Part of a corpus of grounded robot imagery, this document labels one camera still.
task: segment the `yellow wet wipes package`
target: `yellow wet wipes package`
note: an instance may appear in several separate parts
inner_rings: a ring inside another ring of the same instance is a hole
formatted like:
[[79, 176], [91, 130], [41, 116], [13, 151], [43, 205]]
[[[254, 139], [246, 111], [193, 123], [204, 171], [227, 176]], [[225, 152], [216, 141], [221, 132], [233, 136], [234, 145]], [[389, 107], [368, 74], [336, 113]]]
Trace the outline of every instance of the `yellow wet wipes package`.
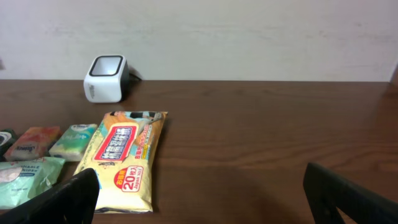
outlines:
[[75, 174], [98, 176], [96, 213], [151, 212], [151, 167], [167, 112], [107, 113]]

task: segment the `wet wipes package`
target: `wet wipes package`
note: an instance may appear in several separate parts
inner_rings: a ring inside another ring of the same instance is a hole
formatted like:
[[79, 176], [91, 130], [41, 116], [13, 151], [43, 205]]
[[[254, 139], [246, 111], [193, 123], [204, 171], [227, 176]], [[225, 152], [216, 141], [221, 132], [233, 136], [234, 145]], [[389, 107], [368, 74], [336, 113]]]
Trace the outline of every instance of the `wet wipes package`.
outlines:
[[107, 113], [75, 174], [98, 176], [96, 213], [151, 212], [151, 167], [167, 112]]
[[50, 155], [64, 158], [67, 161], [80, 161], [96, 128], [96, 124], [74, 124], [70, 126], [57, 143], [52, 146], [49, 151]]
[[10, 209], [45, 192], [56, 183], [65, 160], [0, 162], [0, 209]]
[[49, 155], [60, 136], [60, 127], [29, 128], [4, 154], [7, 161], [27, 161]]

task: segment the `light blue package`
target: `light blue package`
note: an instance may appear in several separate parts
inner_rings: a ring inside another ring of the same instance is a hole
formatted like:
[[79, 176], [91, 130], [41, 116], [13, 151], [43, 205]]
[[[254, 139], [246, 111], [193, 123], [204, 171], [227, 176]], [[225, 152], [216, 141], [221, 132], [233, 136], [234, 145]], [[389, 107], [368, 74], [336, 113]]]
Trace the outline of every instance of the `light blue package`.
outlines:
[[0, 162], [0, 209], [14, 208], [50, 189], [64, 163], [55, 157]]
[[71, 125], [49, 150], [50, 155], [67, 161], [80, 161], [96, 129], [96, 124]]

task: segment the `pink package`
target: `pink package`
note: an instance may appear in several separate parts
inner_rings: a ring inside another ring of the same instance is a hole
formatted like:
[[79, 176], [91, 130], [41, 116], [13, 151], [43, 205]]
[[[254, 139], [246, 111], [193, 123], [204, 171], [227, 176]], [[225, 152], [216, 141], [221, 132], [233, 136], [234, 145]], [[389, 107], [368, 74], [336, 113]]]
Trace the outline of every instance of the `pink package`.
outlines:
[[26, 161], [49, 155], [61, 135], [60, 127], [29, 128], [4, 154], [7, 161]]

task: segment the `white cube speaker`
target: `white cube speaker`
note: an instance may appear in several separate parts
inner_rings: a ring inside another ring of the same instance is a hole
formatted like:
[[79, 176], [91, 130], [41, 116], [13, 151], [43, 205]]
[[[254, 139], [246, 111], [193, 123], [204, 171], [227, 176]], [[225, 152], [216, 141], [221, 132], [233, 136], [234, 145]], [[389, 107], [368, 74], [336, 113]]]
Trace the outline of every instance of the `white cube speaker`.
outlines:
[[92, 103], [122, 100], [129, 86], [129, 67], [122, 55], [102, 55], [94, 59], [83, 83], [86, 98]]

